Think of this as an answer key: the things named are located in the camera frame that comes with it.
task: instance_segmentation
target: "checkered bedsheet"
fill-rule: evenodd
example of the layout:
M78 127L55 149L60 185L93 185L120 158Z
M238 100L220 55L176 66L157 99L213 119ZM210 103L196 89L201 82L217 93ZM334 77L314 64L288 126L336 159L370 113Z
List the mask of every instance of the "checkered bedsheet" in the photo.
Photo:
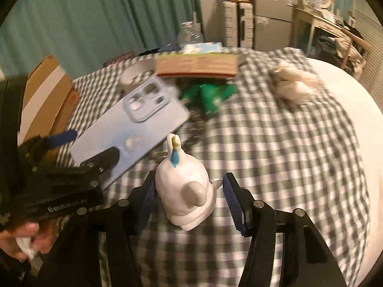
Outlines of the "checkered bedsheet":
M238 183L274 209L304 209L334 254L348 286L353 287L369 230L369 198L359 145L352 122L331 93L322 89L306 105L292 105L275 93L270 73L283 58L314 72L298 49L241 53L246 62L232 80L237 93L207 123L207 132L191 153L205 165L211 181L233 172ZM79 136L121 97L118 79L133 60L81 77L81 99L68 129ZM178 134L185 139L187 124ZM58 161L69 165L69 145ZM107 204L140 186L156 164L147 157L106 191ZM236 286L250 239L236 231L222 188L214 212L190 232L173 226L160 205L136 240L136 257L144 286ZM276 237L271 285L277 286L282 237ZM105 235L100 235L100 267L110 285Z

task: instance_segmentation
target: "white figurine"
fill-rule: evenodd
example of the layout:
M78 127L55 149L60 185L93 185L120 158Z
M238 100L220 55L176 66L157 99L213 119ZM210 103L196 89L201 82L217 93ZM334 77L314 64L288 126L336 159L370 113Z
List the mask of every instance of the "white figurine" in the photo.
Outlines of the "white figurine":
M181 149L178 135L167 136L168 156L156 171L156 189L166 216L190 231L214 210L222 180L209 182L204 165Z

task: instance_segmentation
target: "desk leg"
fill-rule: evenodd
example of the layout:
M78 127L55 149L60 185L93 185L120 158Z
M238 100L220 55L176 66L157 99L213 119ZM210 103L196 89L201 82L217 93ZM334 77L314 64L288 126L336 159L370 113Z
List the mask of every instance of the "desk leg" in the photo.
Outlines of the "desk leg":
M295 48L297 48L297 46L298 46L298 28L299 28L299 17L295 16L294 17L294 27L293 27L293 33L294 33L293 46Z
M308 56L311 46L313 44L313 38L314 38L314 31L315 31L315 23L311 23L311 29L310 29L310 37L309 37L309 44L307 45L307 51L306 51L306 56Z

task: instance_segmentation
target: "glass jar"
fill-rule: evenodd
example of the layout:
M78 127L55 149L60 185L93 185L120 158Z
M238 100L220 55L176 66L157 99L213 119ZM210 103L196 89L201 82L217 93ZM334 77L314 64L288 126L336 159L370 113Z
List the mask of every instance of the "glass jar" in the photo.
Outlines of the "glass jar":
M198 26L194 22L187 21L181 24L181 29L178 34L178 45L183 48L187 44L202 43L203 37Z

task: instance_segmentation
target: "human hand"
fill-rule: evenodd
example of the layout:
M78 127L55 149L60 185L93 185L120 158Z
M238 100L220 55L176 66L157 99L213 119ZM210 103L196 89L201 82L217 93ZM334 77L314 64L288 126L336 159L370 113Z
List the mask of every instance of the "human hand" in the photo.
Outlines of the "human hand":
M40 225L27 222L17 228L0 232L0 248L15 259L25 260L27 255L20 250L16 237L32 237L33 248L46 254L57 238L56 220L45 220L40 222Z

